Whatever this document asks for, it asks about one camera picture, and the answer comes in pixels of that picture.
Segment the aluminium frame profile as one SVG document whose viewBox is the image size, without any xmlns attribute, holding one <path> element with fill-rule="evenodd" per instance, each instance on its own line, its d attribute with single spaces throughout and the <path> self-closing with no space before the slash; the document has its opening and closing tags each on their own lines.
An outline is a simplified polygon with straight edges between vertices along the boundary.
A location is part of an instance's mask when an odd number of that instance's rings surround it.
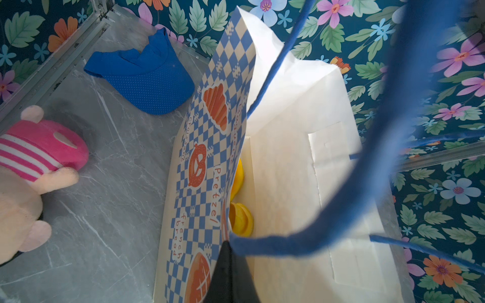
<svg viewBox="0 0 485 303">
<path fill-rule="evenodd" d="M 107 14 L 112 11 L 115 1 L 92 1 L 94 13 L 87 18 L 74 34 L 61 44 L 45 63 L 40 65 L 21 84 L 10 101 L 1 106 L 1 128 L 14 121 L 20 112 L 29 106 L 40 106 L 57 89 L 65 77 L 75 68 L 90 47 L 106 31 Z"/>
</svg>

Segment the plush doll pink shirt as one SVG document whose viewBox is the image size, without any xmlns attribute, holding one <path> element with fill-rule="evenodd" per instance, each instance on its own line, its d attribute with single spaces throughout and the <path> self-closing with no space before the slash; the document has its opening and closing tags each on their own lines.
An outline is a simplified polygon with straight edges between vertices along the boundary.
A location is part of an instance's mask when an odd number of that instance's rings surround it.
<svg viewBox="0 0 485 303">
<path fill-rule="evenodd" d="M 2 265 L 50 239 L 42 195 L 76 184 L 88 156 L 83 139 L 45 120 L 39 106 L 25 108 L 19 122 L 1 135 Z"/>
</svg>

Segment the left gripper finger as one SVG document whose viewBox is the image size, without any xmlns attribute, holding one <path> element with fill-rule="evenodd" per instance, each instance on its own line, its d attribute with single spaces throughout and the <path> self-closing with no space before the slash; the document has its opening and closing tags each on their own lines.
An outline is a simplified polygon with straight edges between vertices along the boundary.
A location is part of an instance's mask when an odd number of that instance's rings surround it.
<svg viewBox="0 0 485 303">
<path fill-rule="evenodd" d="M 245 257 L 233 252 L 230 243 L 222 243 L 216 267 L 204 302 L 260 303 Z"/>
</svg>

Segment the smooth yellow oval bread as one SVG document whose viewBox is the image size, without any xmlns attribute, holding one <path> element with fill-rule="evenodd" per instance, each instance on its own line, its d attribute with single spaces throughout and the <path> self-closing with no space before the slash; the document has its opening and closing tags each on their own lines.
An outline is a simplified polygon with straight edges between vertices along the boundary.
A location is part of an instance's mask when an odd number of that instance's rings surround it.
<svg viewBox="0 0 485 303">
<path fill-rule="evenodd" d="M 239 193 L 244 183 L 244 179 L 245 179 L 245 173 L 244 173 L 243 163 L 242 163 L 242 160 L 239 159 L 237 164 L 237 169 L 236 169 L 236 175 L 234 177 L 234 182 L 231 189 L 230 201 L 232 201 L 235 198 L 235 196 Z"/>
</svg>

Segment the blue checkered paper bag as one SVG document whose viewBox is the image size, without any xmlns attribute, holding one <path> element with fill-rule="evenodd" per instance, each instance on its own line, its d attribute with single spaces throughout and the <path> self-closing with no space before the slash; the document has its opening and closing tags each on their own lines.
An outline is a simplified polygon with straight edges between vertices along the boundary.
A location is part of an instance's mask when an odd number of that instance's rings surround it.
<svg viewBox="0 0 485 303">
<path fill-rule="evenodd" d="M 286 41 L 233 11 L 174 142 L 154 302 L 204 302 L 224 241 L 246 258 L 260 302 L 403 302 L 394 246 L 424 253 L 435 282 L 462 285 L 464 267 L 484 273 L 387 236 L 378 213 L 400 151 L 428 144 L 407 135 L 462 3 L 408 2 L 367 143 L 339 68 L 293 53 L 313 5 Z M 239 159 L 245 179 L 230 201 Z M 252 213 L 250 237 L 232 232 L 231 203 Z"/>
</svg>

